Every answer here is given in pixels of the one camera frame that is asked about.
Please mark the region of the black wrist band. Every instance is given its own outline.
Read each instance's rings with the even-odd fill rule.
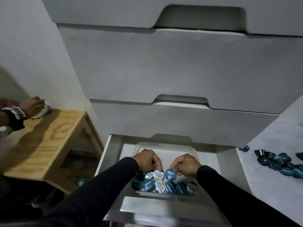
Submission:
[[[10,126],[13,131],[18,131],[24,128],[23,121],[26,120],[26,115],[19,107],[5,107],[0,111],[8,115],[8,126]]]

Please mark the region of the countertop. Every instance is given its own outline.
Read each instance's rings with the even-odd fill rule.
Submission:
[[[294,123],[273,122],[241,152],[244,171],[253,195],[303,226],[303,180],[282,175],[257,162],[255,149],[275,154],[287,153],[293,164],[303,164],[295,153],[303,152],[303,127]]]

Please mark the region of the drawer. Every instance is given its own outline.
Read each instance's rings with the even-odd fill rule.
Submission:
[[[89,99],[206,99],[211,108],[282,113],[303,94],[303,38],[179,29],[59,26]]]
[[[156,134],[190,137],[195,143],[245,146],[278,115],[214,110],[202,104],[136,104],[91,100],[101,140],[109,134],[151,138]]]
[[[303,0],[43,0],[55,23],[302,36]]]
[[[202,165],[208,165],[238,187],[251,193],[248,180],[240,163],[238,150],[227,146],[192,143],[180,137],[157,138],[110,135],[96,175],[120,159],[133,156],[136,144],[141,141],[192,146],[198,152]],[[149,196],[137,193],[130,183],[119,194],[105,220],[151,226],[225,226],[229,222],[210,196],[199,187],[200,195],[193,199],[178,196]]]

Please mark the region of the black long-sleeve shirt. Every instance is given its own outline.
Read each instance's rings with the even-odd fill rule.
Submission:
[[[41,218],[36,227],[97,227],[119,193],[137,171],[138,164],[133,158],[121,159],[66,197],[49,214]],[[243,227],[247,224],[250,226],[300,226],[235,186],[208,166],[201,166],[198,169],[197,181],[233,227]]]

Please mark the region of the wooden table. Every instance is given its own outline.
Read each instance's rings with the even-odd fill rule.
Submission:
[[[18,144],[0,161],[0,170],[7,177],[46,181],[69,194],[78,186],[67,177],[79,170],[60,166],[82,130],[92,141],[96,156],[102,155],[101,143],[85,111],[54,109],[42,118],[24,121],[24,126]]]

